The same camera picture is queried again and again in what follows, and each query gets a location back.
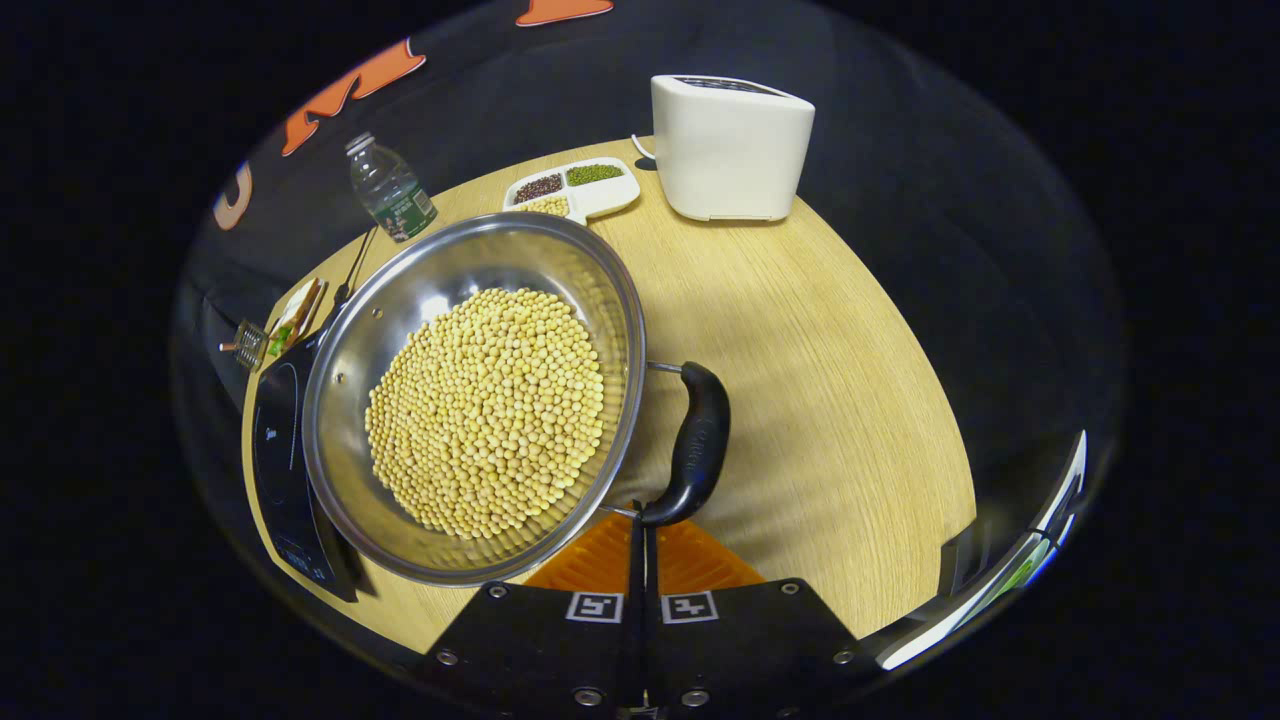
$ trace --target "screw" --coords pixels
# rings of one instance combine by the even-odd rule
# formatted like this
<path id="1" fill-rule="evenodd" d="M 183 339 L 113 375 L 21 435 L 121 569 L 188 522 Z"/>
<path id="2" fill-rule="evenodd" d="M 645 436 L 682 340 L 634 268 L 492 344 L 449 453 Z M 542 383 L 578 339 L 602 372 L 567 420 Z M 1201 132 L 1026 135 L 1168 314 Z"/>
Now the screw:
<path id="1" fill-rule="evenodd" d="M 573 700 L 576 700 L 579 705 L 595 707 L 596 705 L 604 702 L 604 696 L 600 694 L 600 691 L 594 688 L 582 688 L 573 693 Z"/>
<path id="2" fill-rule="evenodd" d="M 680 696 L 680 702 L 685 707 L 701 707 L 710 702 L 712 696 L 707 691 L 689 691 Z"/>

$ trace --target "black handle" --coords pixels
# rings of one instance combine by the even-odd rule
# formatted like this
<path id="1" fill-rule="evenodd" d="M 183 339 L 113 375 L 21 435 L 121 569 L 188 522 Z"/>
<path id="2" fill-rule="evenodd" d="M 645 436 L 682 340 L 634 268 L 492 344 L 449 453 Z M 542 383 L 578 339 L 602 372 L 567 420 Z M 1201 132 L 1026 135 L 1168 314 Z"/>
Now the black handle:
<path id="1" fill-rule="evenodd" d="M 689 388 L 689 411 L 671 454 L 671 482 L 637 518 L 649 528 L 673 525 L 696 512 L 716 489 L 728 450 L 728 393 L 719 378 L 698 363 L 685 363 L 680 379 Z"/>

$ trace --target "stainless steel wok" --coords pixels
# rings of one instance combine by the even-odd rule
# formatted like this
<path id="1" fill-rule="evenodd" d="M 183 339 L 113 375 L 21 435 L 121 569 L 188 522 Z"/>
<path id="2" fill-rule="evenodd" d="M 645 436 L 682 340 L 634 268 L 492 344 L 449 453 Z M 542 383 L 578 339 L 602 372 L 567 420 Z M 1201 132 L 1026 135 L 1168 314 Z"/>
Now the stainless steel wok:
<path id="1" fill-rule="evenodd" d="M 554 292 L 575 309 L 600 355 L 604 434 L 579 482 L 550 510 L 489 539 L 461 539 L 415 521 L 374 477 L 364 413 L 408 333 L 493 287 Z M 599 507 L 635 430 L 646 366 L 640 300 L 617 254 L 571 220 L 498 213 L 444 228 L 374 273 L 321 332 L 302 406 L 311 483 L 357 551 L 415 580 L 477 585 L 517 575 L 550 556 Z M 643 525 L 664 525 L 692 515 L 714 489 L 730 409 L 723 386 L 705 368 L 652 366 L 680 372 L 690 395 L 671 484 L 657 501 L 630 512 Z"/>

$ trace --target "wooden table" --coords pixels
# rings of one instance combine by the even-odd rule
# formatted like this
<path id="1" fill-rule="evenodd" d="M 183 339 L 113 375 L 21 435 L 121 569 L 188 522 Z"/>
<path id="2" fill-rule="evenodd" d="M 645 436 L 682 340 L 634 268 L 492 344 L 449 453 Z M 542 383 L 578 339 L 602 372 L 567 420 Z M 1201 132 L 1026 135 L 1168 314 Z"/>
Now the wooden table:
<path id="1" fill-rule="evenodd" d="M 466 182 L 434 196 L 440 215 L 430 231 L 500 210 L 521 177 L 602 155 L 631 163 L 636 151 L 630 140 L 604 142 Z M 657 173 L 635 174 L 640 197 L 588 227 L 635 281 L 649 359 L 705 365 L 733 406 L 719 486 L 695 523 L 765 579 L 808 580 L 856 637 L 932 598 L 940 547 L 975 516 L 973 480 L 942 386 L 893 302 L 800 199 L 774 223 L 700 223 L 667 205 Z M 411 243 L 378 231 L 352 288 Z M 330 283 L 317 316 L 328 314 L 358 246 L 353 240 L 308 275 Z M 246 409 L 253 407 L 257 374 Z M 686 402 L 678 380 L 645 383 L 639 425 L 607 502 L 650 500 L 663 489 Z M 244 413 L 242 427 L 244 483 L 270 548 L 250 456 L 252 415 Z M 269 553 L 338 611 L 419 652 L 475 592 L 419 584 L 361 557 L 367 589 L 347 603 Z"/>

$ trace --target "white divided tray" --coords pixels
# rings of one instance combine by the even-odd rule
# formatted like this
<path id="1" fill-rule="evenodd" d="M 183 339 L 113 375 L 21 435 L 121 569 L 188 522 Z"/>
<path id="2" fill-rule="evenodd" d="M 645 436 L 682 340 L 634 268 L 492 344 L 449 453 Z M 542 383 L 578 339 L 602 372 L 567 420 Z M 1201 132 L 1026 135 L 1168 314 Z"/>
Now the white divided tray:
<path id="1" fill-rule="evenodd" d="M 582 165 L 612 165 L 622 170 L 622 176 L 589 182 L 586 184 L 570 186 L 568 170 Z M 618 160 L 617 158 L 591 158 L 590 160 L 571 163 L 558 168 L 549 168 L 540 173 L 520 178 L 518 181 L 511 183 L 511 187 L 507 188 L 507 193 L 503 196 L 502 209 L 520 210 L 527 202 L 532 202 L 532 200 L 530 200 L 516 204 L 516 191 L 535 179 L 554 174 L 559 174 L 561 188 L 556 192 L 539 195 L 534 200 L 566 197 L 568 200 L 568 219 L 582 225 L 586 224 L 588 218 L 599 218 L 600 215 L 614 213 L 630 205 L 636 197 L 640 197 L 640 183 L 636 182 L 636 177 L 631 174 L 631 168 L 628 168 L 626 163 Z"/>

